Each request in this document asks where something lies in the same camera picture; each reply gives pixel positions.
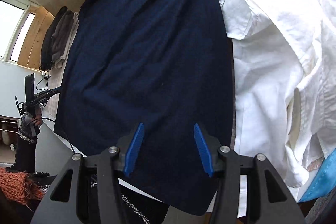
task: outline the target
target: hanging clothes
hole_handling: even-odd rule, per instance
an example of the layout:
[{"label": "hanging clothes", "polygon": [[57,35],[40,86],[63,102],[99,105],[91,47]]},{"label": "hanging clothes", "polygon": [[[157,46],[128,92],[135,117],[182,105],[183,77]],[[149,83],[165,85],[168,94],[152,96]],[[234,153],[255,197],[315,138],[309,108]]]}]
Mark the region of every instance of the hanging clothes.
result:
[{"label": "hanging clothes", "polygon": [[63,15],[68,10],[68,7],[63,6],[55,16],[54,20],[52,21],[51,25],[49,26],[42,43],[41,48],[41,70],[50,70],[52,65],[52,58],[53,58],[53,42],[52,42],[52,35],[56,30],[56,27],[63,17]]},{"label": "hanging clothes", "polygon": [[219,2],[233,41],[235,151],[264,153],[300,187],[336,148],[336,0]]},{"label": "hanging clothes", "polygon": [[73,40],[75,39],[76,33],[77,33],[77,29],[78,29],[78,13],[75,12],[73,14],[73,24],[70,30],[70,33],[68,35],[68,39],[67,42],[65,44],[64,50],[63,50],[63,54],[60,56],[59,59],[55,60],[53,67],[55,69],[59,69],[63,66],[63,63],[65,62],[65,60],[67,59],[68,53],[69,53],[69,49],[72,45]]},{"label": "hanging clothes", "polygon": [[143,122],[126,182],[194,215],[217,181],[204,172],[193,128],[223,145],[232,131],[232,73],[218,0],[87,0],[69,51],[54,131],[86,155]]},{"label": "hanging clothes", "polygon": [[73,23],[74,13],[72,11],[66,11],[51,36],[53,64],[59,62],[61,56],[64,54]]}]

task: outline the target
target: white object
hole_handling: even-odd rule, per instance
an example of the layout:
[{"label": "white object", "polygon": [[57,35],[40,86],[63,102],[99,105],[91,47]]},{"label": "white object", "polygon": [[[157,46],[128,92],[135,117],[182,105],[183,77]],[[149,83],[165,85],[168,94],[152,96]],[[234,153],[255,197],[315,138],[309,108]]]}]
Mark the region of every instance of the white object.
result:
[{"label": "white object", "polygon": [[1,126],[1,129],[2,130],[0,130],[0,132],[1,132],[2,142],[5,145],[10,145],[11,144],[11,138],[9,136],[9,133],[6,131],[8,129],[7,125],[3,123],[2,126]]},{"label": "white object", "polygon": [[0,57],[4,57],[7,45],[23,12],[23,9],[0,1]]},{"label": "white object", "polygon": [[336,148],[336,0],[219,3],[233,41],[235,151],[265,154],[296,198],[308,165]]}]

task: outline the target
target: black cable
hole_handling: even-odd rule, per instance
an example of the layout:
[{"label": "black cable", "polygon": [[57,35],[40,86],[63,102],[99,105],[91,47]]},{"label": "black cable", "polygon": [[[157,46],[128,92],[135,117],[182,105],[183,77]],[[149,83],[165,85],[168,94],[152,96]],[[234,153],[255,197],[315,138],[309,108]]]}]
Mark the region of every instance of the black cable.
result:
[{"label": "black cable", "polygon": [[[45,73],[44,71],[44,75],[45,75],[45,78],[46,78],[46,84],[45,84],[45,90],[49,90],[49,85],[48,85],[48,79],[51,77],[50,75],[47,76],[47,74]],[[49,99],[47,99],[47,101],[43,104],[43,106],[45,107],[48,103]]]},{"label": "black cable", "polygon": [[[38,120],[49,120],[49,121],[52,121],[52,122],[55,123],[55,121],[54,121],[53,119],[49,119],[49,118],[37,118],[37,119],[34,119],[34,120],[30,121],[30,122],[29,122],[28,124],[26,124],[26,125],[24,125],[24,123],[23,123],[23,126],[26,127],[26,126],[30,125],[32,122],[35,122],[35,121],[38,121]],[[67,141],[68,141],[68,143],[70,144],[73,153],[76,154],[76,152],[75,152],[75,150],[74,150],[74,148],[73,148],[71,142],[69,141],[68,135],[67,135],[63,130],[61,130],[61,131],[64,133],[65,137],[67,138]]]},{"label": "black cable", "polygon": [[19,116],[20,116],[21,122],[23,124],[23,120],[22,120],[21,113],[20,113],[20,104],[23,104],[23,102],[18,103],[17,97],[15,96],[15,103],[16,103],[17,111],[19,112]]},{"label": "black cable", "polygon": [[37,87],[38,87],[38,85],[39,85],[39,83],[41,83],[42,82],[42,80],[43,80],[43,78],[37,83],[37,85],[36,85],[36,90],[44,90],[44,91],[46,91],[46,89],[38,89]]},{"label": "black cable", "polygon": [[[40,71],[41,75],[43,75],[41,69],[42,69],[42,67],[40,66],[40,67],[39,67],[39,71]],[[47,74],[45,73],[45,71],[43,71],[43,72],[44,72],[45,78],[43,77],[43,78],[41,79],[41,81],[42,81],[42,80],[46,80],[46,81],[47,81],[46,84],[45,84],[45,89],[44,89],[44,90],[48,90],[48,89],[49,89],[49,86],[48,86],[48,79],[49,79],[51,76],[50,76],[50,75],[47,76]],[[38,88],[37,88],[37,86],[39,85],[39,83],[41,83],[41,81],[39,81],[38,84],[36,85],[36,90],[43,90],[43,89],[38,89]]]}]

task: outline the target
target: black fabric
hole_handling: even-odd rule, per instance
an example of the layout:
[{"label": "black fabric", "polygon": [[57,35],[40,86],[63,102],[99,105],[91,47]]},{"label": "black fabric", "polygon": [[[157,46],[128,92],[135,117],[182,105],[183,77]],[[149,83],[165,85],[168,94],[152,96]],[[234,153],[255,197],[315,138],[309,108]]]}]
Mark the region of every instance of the black fabric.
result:
[{"label": "black fabric", "polygon": [[51,69],[52,58],[53,58],[53,52],[52,52],[53,44],[52,44],[51,36],[55,32],[58,22],[60,21],[60,19],[62,18],[62,16],[65,14],[67,10],[68,10],[68,7],[64,6],[58,11],[54,20],[49,26],[47,32],[45,33],[42,48],[41,48],[41,70],[42,71]]},{"label": "black fabric", "polygon": [[15,163],[11,167],[6,167],[7,171],[34,173],[35,150],[36,143],[27,142],[18,136],[17,148],[15,153]]},{"label": "black fabric", "polygon": [[11,204],[3,194],[0,188],[0,218],[1,223],[5,224],[28,224],[32,218],[33,213],[30,211],[28,215],[18,212],[16,205],[19,203]]},{"label": "black fabric", "polygon": [[230,145],[232,73],[218,0],[88,0],[70,48],[55,132],[84,154],[101,153],[143,122],[131,178],[155,198],[194,215],[217,181],[194,141],[202,122]]},{"label": "black fabric", "polygon": [[[169,205],[138,194],[120,185],[121,194],[127,199],[122,201],[122,210],[129,224],[145,224],[143,216],[150,224],[161,224],[168,212]],[[88,199],[90,223],[99,219],[97,187],[91,187]]]},{"label": "black fabric", "polygon": [[127,201],[123,201],[122,204],[129,223],[144,223],[143,219],[135,212],[132,205],[148,219],[150,224],[161,224],[164,221],[169,205],[138,194],[122,185],[120,188],[122,195],[127,199]]}]

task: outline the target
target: dark blue fabric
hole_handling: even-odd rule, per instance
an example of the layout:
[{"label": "dark blue fabric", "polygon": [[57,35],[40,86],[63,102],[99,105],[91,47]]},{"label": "dark blue fabric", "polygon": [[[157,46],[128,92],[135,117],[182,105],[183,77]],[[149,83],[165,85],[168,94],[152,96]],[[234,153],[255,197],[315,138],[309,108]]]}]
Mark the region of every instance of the dark blue fabric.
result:
[{"label": "dark blue fabric", "polygon": [[218,0],[88,0],[62,82],[55,131],[86,155],[143,122],[125,180],[185,212],[205,213],[216,191],[194,124],[230,145],[232,70]]}]

